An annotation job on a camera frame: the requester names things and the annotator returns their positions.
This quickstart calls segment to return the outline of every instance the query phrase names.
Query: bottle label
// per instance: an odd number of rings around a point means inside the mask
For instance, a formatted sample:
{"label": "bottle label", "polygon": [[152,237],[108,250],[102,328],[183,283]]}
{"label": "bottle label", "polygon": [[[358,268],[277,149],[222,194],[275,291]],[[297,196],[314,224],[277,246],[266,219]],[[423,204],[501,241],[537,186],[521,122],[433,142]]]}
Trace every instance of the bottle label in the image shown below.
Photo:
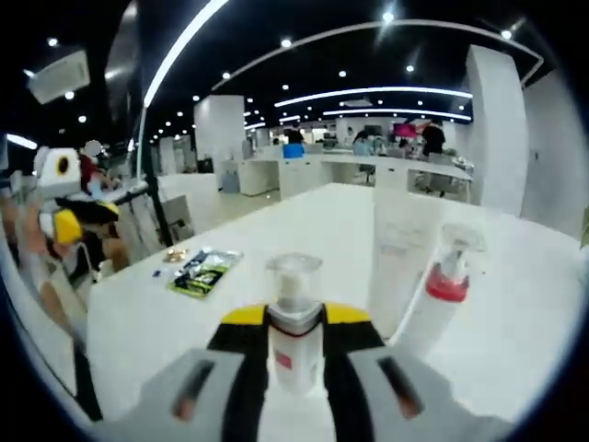
{"label": "bottle label", "polygon": [[284,368],[288,368],[289,370],[293,369],[293,360],[284,353],[274,350],[274,359],[276,359],[276,362]]}

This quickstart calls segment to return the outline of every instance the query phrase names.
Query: white cabinet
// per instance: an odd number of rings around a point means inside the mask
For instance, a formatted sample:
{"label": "white cabinet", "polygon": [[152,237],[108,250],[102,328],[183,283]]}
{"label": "white cabinet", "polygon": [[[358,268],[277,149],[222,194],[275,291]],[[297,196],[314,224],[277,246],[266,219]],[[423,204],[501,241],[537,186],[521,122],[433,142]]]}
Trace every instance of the white cabinet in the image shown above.
{"label": "white cabinet", "polygon": [[247,196],[278,189],[276,161],[239,161],[237,166],[240,192]]}
{"label": "white cabinet", "polygon": [[332,182],[331,167],[316,159],[284,159],[278,162],[281,199]]}
{"label": "white cabinet", "polygon": [[408,179],[409,171],[406,168],[381,164],[376,166],[376,187],[388,187],[406,192]]}

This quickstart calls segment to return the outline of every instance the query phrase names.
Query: clear bottle cap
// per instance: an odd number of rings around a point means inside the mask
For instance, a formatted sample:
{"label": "clear bottle cap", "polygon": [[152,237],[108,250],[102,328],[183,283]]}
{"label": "clear bottle cap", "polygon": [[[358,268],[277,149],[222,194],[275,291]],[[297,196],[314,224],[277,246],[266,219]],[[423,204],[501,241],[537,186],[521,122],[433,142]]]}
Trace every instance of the clear bottle cap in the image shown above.
{"label": "clear bottle cap", "polygon": [[273,273],[276,303],[285,313],[303,313],[316,304],[320,258],[286,253],[272,258],[266,268]]}

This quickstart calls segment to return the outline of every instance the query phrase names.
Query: person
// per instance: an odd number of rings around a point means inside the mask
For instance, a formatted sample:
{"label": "person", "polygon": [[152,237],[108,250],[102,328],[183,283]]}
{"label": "person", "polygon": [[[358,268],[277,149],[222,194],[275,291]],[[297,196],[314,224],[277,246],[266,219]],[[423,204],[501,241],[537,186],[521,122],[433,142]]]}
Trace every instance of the person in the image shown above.
{"label": "person", "polygon": [[425,140],[423,147],[423,155],[428,157],[431,153],[442,154],[444,151],[442,145],[445,143],[444,131],[442,130],[442,122],[440,120],[432,120],[432,122],[423,129],[422,137]]}
{"label": "person", "polygon": [[82,178],[80,181],[82,191],[93,196],[100,196],[102,187],[114,189],[117,186],[115,180],[107,177],[92,161],[92,157],[87,155],[83,149],[80,149],[80,172]]}
{"label": "person", "polygon": [[[356,135],[356,138],[353,140],[352,150],[353,154],[358,157],[370,157],[373,154],[372,147],[368,143],[368,134],[366,131],[360,131]],[[366,172],[366,184],[368,184],[371,175],[375,174],[375,166],[361,164],[360,171]]]}
{"label": "person", "polygon": [[355,138],[353,136],[353,128],[348,127],[348,135],[343,140],[343,145],[353,145]]}
{"label": "person", "polygon": [[290,129],[288,131],[287,135],[288,135],[288,144],[289,145],[303,144],[303,135],[301,134],[301,129],[299,127],[298,122],[293,124],[293,129]]}
{"label": "person", "polygon": [[360,131],[353,140],[352,144],[353,154],[358,157],[370,157],[372,155],[372,147],[368,144],[368,134],[366,131]]}

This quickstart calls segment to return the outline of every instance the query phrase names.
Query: red object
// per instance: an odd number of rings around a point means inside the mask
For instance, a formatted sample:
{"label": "red object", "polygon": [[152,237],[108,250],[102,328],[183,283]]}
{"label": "red object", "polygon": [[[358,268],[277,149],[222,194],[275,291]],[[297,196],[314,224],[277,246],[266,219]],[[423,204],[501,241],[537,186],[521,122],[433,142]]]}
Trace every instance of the red object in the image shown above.
{"label": "red object", "polygon": [[467,297],[469,287],[468,276],[462,282],[456,282],[448,279],[442,273],[442,268],[438,262],[430,272],[425,285],[425,291],[432,297],[446,302],[462,302]]}
{"label": "red object", "polygon": [[98,168],[92,163],[88,155],[80,154],[80,173],[82,175],[80,185],[82,190],[88,193],[88,183],[92,179],[92,175],[98,173]]}
{"label": "red object", "polygon": [[284,353],[274,350],[274,358],[276,359],[276,362],[284,368],[288,368],[289,370],[293,369],[293,360]]}

